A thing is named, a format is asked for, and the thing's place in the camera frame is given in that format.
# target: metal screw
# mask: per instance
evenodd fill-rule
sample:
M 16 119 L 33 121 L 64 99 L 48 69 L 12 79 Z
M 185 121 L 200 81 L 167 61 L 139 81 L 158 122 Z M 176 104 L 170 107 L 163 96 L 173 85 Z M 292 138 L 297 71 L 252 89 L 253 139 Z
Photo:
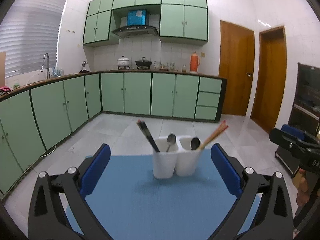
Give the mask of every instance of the metal screw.
M 251 167 L 246 167 L 245 168 L 245 172 L 248 173 L 248 174 L 252 174 L 254 172 L 254 170 Z
M 69 174 L 74 174 L 75 172 L 76 172 L 76 167 L 70 167 L 69 169 L 68 169 L 68 173 Z
M 39 173 L 39 177 L 40 178 L 43 178 L 45 176 L 45 171 L 41 171 L 40 173 Z
M 282 173 L 279 172 L 279 171 L 277 171 L 277 172 L 276 172 L 276 177 L 279 178 L 279 179 L 281 179 L 281 178 L 282 178 Z

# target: tiled floor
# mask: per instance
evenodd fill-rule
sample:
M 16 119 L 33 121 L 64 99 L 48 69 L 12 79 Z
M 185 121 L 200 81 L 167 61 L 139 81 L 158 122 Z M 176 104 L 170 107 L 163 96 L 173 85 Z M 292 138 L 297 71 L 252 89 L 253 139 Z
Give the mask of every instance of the tiled floor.
M 297 209 L 297 190 L 290 176 L 275 159 L 277 146 L 269 141 L 268 134 L 248 117 L 224 115 L 221 117 L 221 120 L 223 119 L 227 120 L 229 129 L 207 148 L 218 142 L 230 156 L 236 157 L 243 166 L 253 167 L 258 173 L 272 175 L 275 171 L 281 171 L 287 183 L 294 213 Z M 94 154 L 102 143 L 110 145 L 112 155 L 151 154 L 152 147 L 137 127 L 137 120 L 138 117 L 100 114 L 34 167 L 5 202 L 6 209 L 21 230 L 27 234 L 29 203 L 39 172 L 46 170 L 53 175 L 65 172 L 70 166 L 79 166 L 83 159 Z M 154 138 L 175 133 L 196 135 L 204 141 L 219 125 L 155 118 L 144 120 Z M 67 201 L 65 198 L 62 200 L 66 208 Z

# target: blue box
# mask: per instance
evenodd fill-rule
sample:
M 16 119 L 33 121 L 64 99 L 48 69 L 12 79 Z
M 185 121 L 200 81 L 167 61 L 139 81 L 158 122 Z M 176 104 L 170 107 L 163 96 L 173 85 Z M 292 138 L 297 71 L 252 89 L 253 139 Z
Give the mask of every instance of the blue box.
M 128 13 L 127 18 L 127 26 L 130 25 L 148 25 L 149 19 L 148 19 L 148 12 L 147 10 L 135 10 L 130 11 Z

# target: window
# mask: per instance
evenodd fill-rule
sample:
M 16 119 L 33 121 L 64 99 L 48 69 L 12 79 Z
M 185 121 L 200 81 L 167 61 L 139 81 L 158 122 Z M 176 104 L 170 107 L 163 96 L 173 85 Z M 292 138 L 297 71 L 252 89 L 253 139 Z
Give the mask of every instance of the window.
M 66 0 L 16 0 L 0 25 L 5 77 L 40 70 L 43 55 L 57 64 L 58 34 Z

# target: brown countertop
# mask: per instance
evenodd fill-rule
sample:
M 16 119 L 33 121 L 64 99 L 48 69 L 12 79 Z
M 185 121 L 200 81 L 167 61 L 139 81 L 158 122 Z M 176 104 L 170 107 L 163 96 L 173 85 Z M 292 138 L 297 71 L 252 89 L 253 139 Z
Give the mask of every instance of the brown countertop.
M 45 79 L 45 80 L 41 80 L 35 83 L 31 83 L 25 86 L 21 86 L 18 89 L 13 90 L 12 92 L 10 92 L 10 94 L 5 94 L 3 96 L 0 96 L 0 102 L 10 98 L 16 94 L 22 93 L 24 91 L 30 90 L 32 88 L 36 88 L 36 87 L 40 87 L 43 85 L 47 85 L 47 84 L 51 84 L 51 83 L 55 83 L 58 81 L 62 81 L 62 80 L 66 80 L 66 79 L 70 79 L 70 78 L 75 78 L 75 77 L 81 77 L 81 76 L 86 76 L 86 75 L 93 75 L 93 74 L 99 74 L 99 73 L 124 73 L 124 72 L 140 72 L 140 73 L 170 73 L 170 74 L 181 74 L 181 75 L 190 75 L 190 76 L 198 76 L 198 77 L 208 77 L 208 78 L 216 78 L 216 79 L 221 79 L 221 80 L 225 80 L 225 78 L 221 78 L 218 76 L 212 76 L 212 75 L 207 75 L 207 74 L 201 74 L 201 73 L 190 73 L 190 72 L 186 72 L 186 73 L 182 73 L 182 72 L 172 72 L 172 71 L 156 71 L 156 70 L 137 70 L 137 69 L 130 69 L 130 70 L 108 70 L 108 71 L 92 71 L 89 73 L 76 73 L 76 74 L 70 74 L 70 75 L 64 75 L 61 77 L 56 77 L 56 78 L 50 78 L 50 79 Z

